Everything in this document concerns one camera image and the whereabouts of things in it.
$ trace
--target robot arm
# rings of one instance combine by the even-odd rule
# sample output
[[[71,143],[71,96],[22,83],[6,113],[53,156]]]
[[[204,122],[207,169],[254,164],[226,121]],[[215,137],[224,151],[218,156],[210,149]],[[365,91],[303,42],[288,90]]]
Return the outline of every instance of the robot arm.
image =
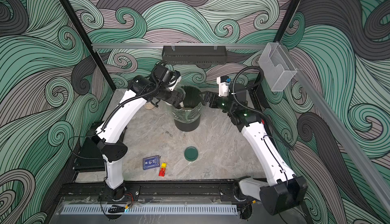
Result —
[[[227,113],[232,123],[252,146],[267,178],[268,184],[253,178],[241,179],[239,182],[241,194],[261,200],[271,215],[299,205],[303,201],[308,184],[303,176],[295,175],[278,153],[267,135],[264,120],[260,115],[242,106],[247,104],[245,87],[241,84],[235,85],[235,99],[230,93],[228,76],[219,77],[217,84],[218,93],[205,92],[203,105],[208,102],[209,107],[219,108]]]
[[[122,175],[122,158],[127,152],[127,146],[119,139],[126,125],[133,118],[135,113],[148,101],[153,98],[165,101],[175,107],[183,101],[183,93],[174,90],[175,86],[181,80],[180,73],[171,71],[163,65],[156,65],[154,76],[158,84],[141,75],[136,76],[131,83],[123,98],[119,103],[119,108],[114,111],[108,119],[97,129],[102,132],[92,136],[105,160],[107,177],[105,183],[111,191],[113,200],[120,201],[124,196],[124,179]],[[131,98],[141,96],[138,99],[124,103]]]
[[[156,67],[158,69],[155,70],[154,76],[158,85],[143,76],[136,76],[129,84],[121,103],[150,91],[153,93],[123,104],[103,123],[106,125],[102,127],[103,132],[92,137],[106,161],[105,183],[114,201],[120,201],[124,196],[122,157],[127,152],[127,146],[119,138],[126,125],[142,105],[153,98],[162,99],[175,107],[178,107],[184,99],[181,92],[174,90],[180,81],[180,74],[173,74],[165,66],[157,65]],[[205,92],[203,105],[209,102],[209,107],[219,108],[228,113],[232,123],[251,144],[267,177],[268,184],[253,178],[242,179],[239,182],[241,194],[261,200],[271,215],[297,206],[303,200],[308,187],[306,180],[304,177],[297,177],[285,163],[267,135],[263,120],[259,115],[243,108],[236,103],[232,95],[229,95],[229,77],[222,76],[217,82],[220,85],[219,93]],[[237,100],[247,103],[244,86],[238,84],[236,91],[238,91]]]

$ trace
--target black cable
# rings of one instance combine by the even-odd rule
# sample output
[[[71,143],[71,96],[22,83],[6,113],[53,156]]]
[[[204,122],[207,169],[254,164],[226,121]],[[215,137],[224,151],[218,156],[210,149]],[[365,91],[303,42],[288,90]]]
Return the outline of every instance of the black cable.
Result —
[[[244,71],[247,71],[249,69],[256,69],[256,70],[259,70],[259,71],[262,71],[262,69],[260,67],[256,67],[256,66],[249,66],[249,67],[246,67],[246,68],[243,68],[242,70],[240,70],[237,75],[234,77],[234,80],[233,80],[233,84],[232,84],[232,95],[233,95],[233,98],[234,100],[242,107],[248,109],[248,110],[251,110],[251,111],[254,111],[258,114],[260,114],[260,116],[267,122],[267,124],[272,128],[273,132],[276,134],[276,136],[278,136],[280,138],[280,141],[287,147],[289,148],[290,150],[294,150],[294,147],[291,146],[283,137],[282,135],[279,133],[279,131],[276,129],[275,125],[272,123],[271,120],[268,119],[267,115],[265,115],[262,111],[260,110],[256,110],[254,108],[250,108],[244,104],[242,104],[240,101],[238,101],[237,99],[237,95],[236,95],[236,90],[235,90],[235,86],[236,86],[236,82],[237,82],[237,79],[238,77],[244,72]]]
[[[242,211],[243,209],[245,209],[246,207],[248,207],[251,204],[254,204],[253,201],[249,202],[247,205],[245,205],[244,207],[241,207],[240,209],[237,208],[237,211]]]
[[[154,66],[154,68],[153,68],[153,70],[152,70],[152,72],[151,72],[151,75],[152,75],[152,79],[153,79],[154,83],[156,84],[156,87],[155,87],[152,91],[150,91],[150,92],[148,92],[148,93],[145,93],[145,94],[142,94],[142,95],[138,95],[138,96],[134,96],[134,97],[132,97],[132,98],[129,98],[129,99],[125,100],[124,102],[120,103],[119,105],[117,105],[117,107],[115,107],[115,109],[110,113],[110,115],[108,116],[108,118],[104,121],[104,123],[103,123],[103,125],[102,125],[102,127],[101,127],[101,130],[104,130],[104,129],[107,127],[107,124],[108,124],[109,121],[112,119],[112,117],[115,115],[115,113],[116,113],[117,111],[119,111],[119,109],[122,108],[125,104],[129,103],[129,102],[132,101],[132,100],[137,100],[137,99],[142,98],[142,97],[144,97],[144,96],[151,95],[151,94],[153,94],[156,90],[158,90],[159,84],[158,84],[158,82],[157,82],[156,77],[154,76],[154,71],[155,71],[155,70],[156,70],[156,66]]]
[[[272,136],[269,136],[269,135],[266,135],[266,136],[269,137],[269,138],[271,138],[271,139],[277,140],[277,141],[279,141],[280,143],[283,143],[280,139],[277,139],[277,138],[272,137]]]
[[[266,143],[265,141],[265,137],[269,137],[268,135],[264,135],[262,140],[264,140],[264,144],[266,144],[266,147],[268,148],[268,151],[271,153],[271,155],[273,156],[273,158],[275,159],[275,161],[278,163],[278,166],[284,171],[284,168],[280,165],[279,161],[276,159],[276,157],[274,156],[274,154],[272,153],[271,149],[269,148],[268,144]],[[286,172],[284,172],[284,176],[286,177],[286,187],[289,185],[289,180],[287,179],[287,174]]]
[[[125,194],[125,195],[129,195],[131,196],[131,204],[130,204],[130,207],[133,206],[133,203],[134,203],[134,198],[133,198],[133,195],[129,192],[128,194]]]
[[[279,213],[279,216],[280,216],[280,218],[282,219],[282,221],[284,221],[284,223],[285,224],[288,224],[284,219],[283,219],[283,217],[282,217],[282,215]]]
[[[103,206],[101,206],[101,195],[102,195],[102,193],[100,193],[100,209],[103,212],[103,214],[107,217],[108,221],[110,221],[110,218],[107,216],[107,214],[103,210]]]
[[[72,137],[70,137],[69,139],[68,139],[68,147],[69,147],[69,149],[71,150],[71,153],[72,154],[74,154],[76,157],[78,157],[78,158],[83,158],[83,159],[90,159],[90,160],[95,160],[95,159],[98,159],[98,160],[104,160],[104,161],[106,161],[105,159],[103,159],[103,158],[86,158],[86,157],[82,157],[82,156],[79,156],[79,155],[77,155],[76,153],[74,153],[73,152],[73,150],[72,150],[72,148],[71,148],[71,146],[70,146],[70,144],[69,144],[69,141],[71,140],[71,139],[73,139],[73,138],[88,138],[88,137],[92,137],[92,136],[95,136],[95,135],[98,135],[98,134],[100,134],[100,133],[102,133],[103,131],[100,131],[99,133],[97,133],[97,134],[93,134],[93,135],[89,135],[89,136],[72,136]]]
[[[301,215],[301,217],[303,217],[306,220],[306,217],[298,209],[295,209],[295,208],[293,208],[293,209],[296,210]]]
[[[262,69],[260,69],[260,79],[259,81],[257,81],[256,83],[254,83],[253,85],[250,85],[248,87],[245,87],[245,89],[241,89],[241,90],[237,90],[236,92],[240,92],[240,91],[244,91],[244,90],[249,90],[249,89],[252,89],[253,87],[256,87],[258,85],[261,84],[261,82],[263,81],[264,79],[264,71]]]
[[[168,63],[168,60],[161,60],[157,64],[161,64],[161,65],[165,66],[167,63]]]

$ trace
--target red wire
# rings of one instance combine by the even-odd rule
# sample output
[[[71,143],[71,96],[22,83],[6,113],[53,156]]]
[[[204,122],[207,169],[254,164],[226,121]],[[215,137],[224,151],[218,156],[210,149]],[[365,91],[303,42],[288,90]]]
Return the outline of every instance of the red wire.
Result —
[[[125,195],[131,196],[131,204],[130,204],[130,206],[133,206],[133,202],[134,202],[133,195],[131,193],[128,193],[128,194],[125,194]]]

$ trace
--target vent grille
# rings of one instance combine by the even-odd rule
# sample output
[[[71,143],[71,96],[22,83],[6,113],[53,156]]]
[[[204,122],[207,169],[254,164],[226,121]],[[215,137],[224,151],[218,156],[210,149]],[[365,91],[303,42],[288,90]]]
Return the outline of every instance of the vent grille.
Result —
[[[191,64],[191,65],[199,65],[199,64],[226,64],[226,61],[172,61],[169,59],[167,64]]]
[[[106,214],[112,205],[103,205]],[[86,215],[102,214],[100,205],[65,205],[61,215]],[[236,205],[160,205],[148,204],[143,206],[134,206],[125,210],[125,215],[177,215],[177,214],[195,214],[195,215],[237,215]]]

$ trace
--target black metal frame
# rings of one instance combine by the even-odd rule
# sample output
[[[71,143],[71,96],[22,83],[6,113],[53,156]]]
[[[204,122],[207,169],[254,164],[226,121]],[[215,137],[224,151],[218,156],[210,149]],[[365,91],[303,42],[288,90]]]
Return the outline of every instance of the black metal frame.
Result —
[[[89,39],[87,33],[85,32],[83,26],[81,25],[80,20],[77,18],[77,15],[76,15],[74,9],[72,8],[71,3],[69,2],[69,0],[59,0],[59,1],[61,3],[62,7],[65,9],[65,12],[68,14],[69,19],[71,20],[71,22],[75,26],[76,31],[78,32],[79,36],[81,37],[81,40],[84,42],[85,46],[87,47],[87,49],[88,49],[89,53],[91,54],[92,58],[94,59],[96,65],[99,67],[104,78],[106,79],[106,81],[110,85],[112,91],[115,91],[116,86],[114,84],[114,81],[112,80],[110,74],[108,73],[106,67],[104,66],[104,63],[103,63],[101,57],[99,56],[99,54],[93,50],[92,42]]]
[[[93,57],[95,63],[101,70],[105,79],[109,83],[111,89],[114,91],[116,86],[111,79],[108,71],[106,70],[102,59],[99,54],[95,52],[92,48],[92,43],[85,32],[84,28],[81,25],[80,20],[77,18],[75,11],[73,10],[69,0],[60,0],[62,6],[64,7],[66,13],[68,14],[71,22],[74,24],[77,32],[79,33],[81,39],[88,48],[91,56]],[[287,12],[282,20],[282,23],[278,29],[278,32],[275,35],[273,42],[280,42],[287,26],[289,25],[295,10],[299,4],[300,0],[291,0]],[[256,82],[260,80],[260,76],[257,76]],[[249,91],[249,95],[253,102],[253,105],[256,109],[260,108],[260,100],[257,96],[256,90],[258,86],[252,88]],[[266,179],[258,179],[260,181],[266,182]],[[126,191],[132,193],[134,201],[145,201],[148,199],[156,199],[159,197],[207,197],[211,201],[228,201],[234,205],[237,205],[238,208],[244,207],[249,201],[254,200],[252,197],[248,198],[244,202],[239,202],[236,199],[236,194],[239,191],[237,189],[237,180],[235,179],[221,179],[221,180],[187,180],[187,181],[125,181]],[[88,197],[88,196],[100,196],[102,192],[105,192],[105,183],[96,182],[96,183],[67,183],[62,186],[60,189],[50,211],[47,213],[45,219],[45,224],[49,223],[52,215],[54,214],[57,205],[61,201],[62,197]],[[102,194],[102,201],[109,201],[106,197],[107,194]],[[313,223],[310,217],[310,213],[303,202],[301,207],[306,215],[307,223]]]
[[[284,32],[286,31],[287,26],[290,24],[290,21],[293,18],[295,10],[298,7],[300,1],[301,0],[290,1],[289,7],[287,8],[286,14],[283,17],[282,23],[280,24],[275,38],[273,39],[273,42],[280,42],[282,40]]]
[[[247,196],[244,201],[238,201],[242,198],[238,187],[239,179],[217,179],[217,180],[185,180],[185,181],[125,181],[126,192],[130,192],[134,202],[148,203],[158,201],[164,197],[204,197],[210,199],[210,202],[229,202],[236,205],[238,209],[251,203],[254,198]],[[256,178],[266,182],[265,178]],[[110,204],[122,204],[131,201],[130,196],[126,196],[122,201],[112,202],[108,198],[104,182],[94,183],[66,183],[62,185],[50,211],[47,213],[44,224],[50,222],[57,205],[63,197],[96,197],[101,195],[101,201]]]

